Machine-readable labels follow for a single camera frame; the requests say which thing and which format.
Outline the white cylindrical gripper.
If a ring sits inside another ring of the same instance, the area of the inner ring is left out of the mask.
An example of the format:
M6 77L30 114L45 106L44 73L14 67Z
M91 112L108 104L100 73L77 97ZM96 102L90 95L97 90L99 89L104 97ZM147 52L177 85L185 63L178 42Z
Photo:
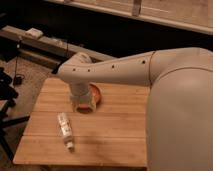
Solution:
M92 89L89 83L70 84L70 99L75 112L87 114L96 110Z

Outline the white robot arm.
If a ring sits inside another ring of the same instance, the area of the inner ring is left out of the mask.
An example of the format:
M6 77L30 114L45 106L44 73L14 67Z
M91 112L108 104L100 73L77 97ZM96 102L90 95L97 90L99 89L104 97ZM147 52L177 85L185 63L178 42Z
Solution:
M78 52L57 75L76 104L91 99L91 82L148 86L148 171L213 171L212 51L157 50L98 63Z

